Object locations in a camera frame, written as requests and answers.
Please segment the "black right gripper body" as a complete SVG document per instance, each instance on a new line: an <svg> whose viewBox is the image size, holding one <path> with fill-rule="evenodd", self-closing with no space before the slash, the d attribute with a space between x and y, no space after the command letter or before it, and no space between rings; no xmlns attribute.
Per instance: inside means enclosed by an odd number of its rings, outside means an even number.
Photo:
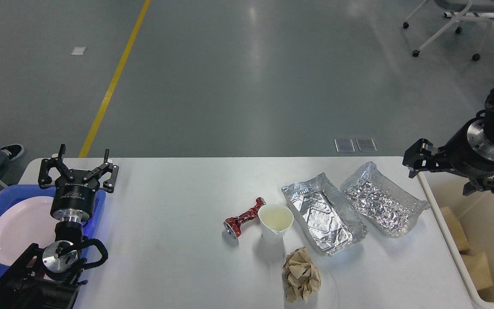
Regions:
<svg viewBox="0 0 494 309"><path fill-rule="evenodd" d="M494 176L494 118L473 118L442 147L458 174L469 179Z"/></svg>

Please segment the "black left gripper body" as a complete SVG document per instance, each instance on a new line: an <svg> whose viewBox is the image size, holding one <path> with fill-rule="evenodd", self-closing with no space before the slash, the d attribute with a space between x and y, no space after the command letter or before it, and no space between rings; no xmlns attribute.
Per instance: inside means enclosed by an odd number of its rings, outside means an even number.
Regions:
<svg viewBox="0 0 494 309"><path fill-rule="evenodd" d="M80 221L88 221L93 216L96 192L100 182L92 179L82 183L82 176L75 176L71 182L64 176L55 182L56 192L50 214L54 219L77 217Z"/></svg>

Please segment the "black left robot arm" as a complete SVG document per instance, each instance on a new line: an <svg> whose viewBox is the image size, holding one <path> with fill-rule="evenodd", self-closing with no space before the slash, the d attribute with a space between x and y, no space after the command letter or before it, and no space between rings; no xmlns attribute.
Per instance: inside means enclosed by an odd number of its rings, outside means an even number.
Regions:
<svg viewBox="0 0 494 309"><path fill-rule="evenodd" d="M72 309L87 283L82 272L108 259L105 245L84 235L84 227L94 216L97 192L114 191L118 166L106 149L93 170L70 169L65 151L62 144L56 157L43 159L38 177L41 189L56 189L50 210L55 239L45 248L29 245L0 277L0 309Z"/></svg>

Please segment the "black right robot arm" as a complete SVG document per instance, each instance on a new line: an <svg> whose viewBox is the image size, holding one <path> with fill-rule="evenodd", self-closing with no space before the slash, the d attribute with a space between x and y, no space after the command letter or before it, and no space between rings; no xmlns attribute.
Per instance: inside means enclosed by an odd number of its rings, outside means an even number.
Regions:
<svg viewBox="0 0 494 309"><path fill-rule="evenodd" d="M410 178L424 171L467 178L464 196L477 191L494 194L494 88L484 109L445 145L436 148L429 140L419 139L405 151L402 164L409 169Z"/></svg>

